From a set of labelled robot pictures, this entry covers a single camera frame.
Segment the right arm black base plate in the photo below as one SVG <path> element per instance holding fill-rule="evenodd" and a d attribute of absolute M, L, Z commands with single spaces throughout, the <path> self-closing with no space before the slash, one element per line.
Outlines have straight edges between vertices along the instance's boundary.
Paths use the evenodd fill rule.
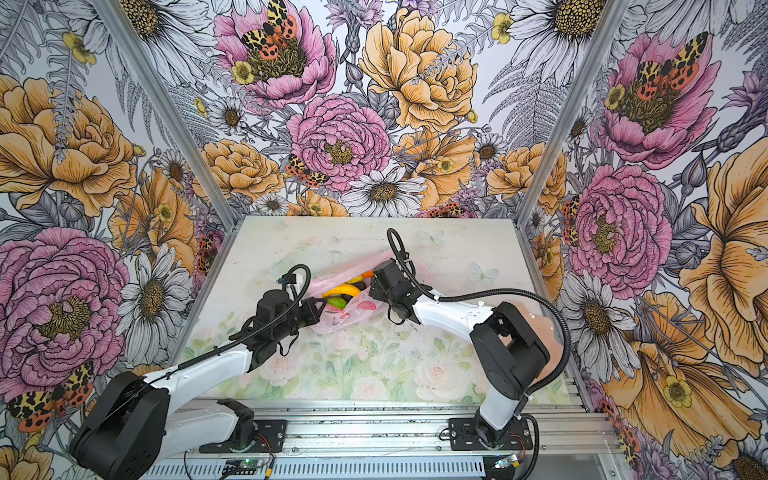
<path fill-rule="evenodd" d="M 450 418 L 448 441 L 453 451 L 531 450 L 533 430 L 525 420 L 512 418 L 501 430 L 477 418 Z"/>

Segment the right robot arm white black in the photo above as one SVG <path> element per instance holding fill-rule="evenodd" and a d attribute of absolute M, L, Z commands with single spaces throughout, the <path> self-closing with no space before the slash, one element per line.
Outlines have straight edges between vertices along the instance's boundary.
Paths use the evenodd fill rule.
<path fill-rule="evenodd" d="M 475 415 L 477 437 L 484 447 L 498 448 L 512 421 L 521 418 L 522 399 L 550 362 L 550 352 L 514 304 L 443 302 L 423 288 L 390 259 L 373 269 L 369 295 L 402 320 L 439 328 L 473 346 L 489 382 Z"/>

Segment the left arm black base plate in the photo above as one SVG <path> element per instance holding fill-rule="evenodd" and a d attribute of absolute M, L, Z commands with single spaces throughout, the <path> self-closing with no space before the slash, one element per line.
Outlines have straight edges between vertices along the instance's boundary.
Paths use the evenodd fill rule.
<path fill-rule="evenodd" d="M 229 439 L 202 445 L 203 454 L 281 453 L 286 439 L 286 420 L 256 420 L 250 426 L 236 427 Z"/>

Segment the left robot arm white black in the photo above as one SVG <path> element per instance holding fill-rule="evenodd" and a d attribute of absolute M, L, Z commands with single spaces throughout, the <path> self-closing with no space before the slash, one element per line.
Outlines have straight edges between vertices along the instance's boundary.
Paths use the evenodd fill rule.
<path fill-rule="evenodd" d="M 265 364 L 284 339 L 317 324 L 325 306 L 322 298 L 269 290 L 227 344 L 151 374 L 117 375 L 70 442 L 70 455 L 102 479 L 138 479 L 156 461 L 201 446 L 250 448 L 258 440 L 251 408 L 232 399 L 200 410 L 185 405 Z"/>

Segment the pink plastic bag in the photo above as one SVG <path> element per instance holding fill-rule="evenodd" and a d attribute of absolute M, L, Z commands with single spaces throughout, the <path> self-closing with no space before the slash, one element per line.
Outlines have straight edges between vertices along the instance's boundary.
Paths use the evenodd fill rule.
<path fill-rule="evenodd" d="M 393 259 L 394 254 L 389 251 L 358 255 L 313 277 L 305 297 L 327 300 L 327 304 L 311 329 L 330 334 L 368 320 L 374 314 L 385 313 L 387 303 L 373 299 L 370 288 L 373 269 Z"/>

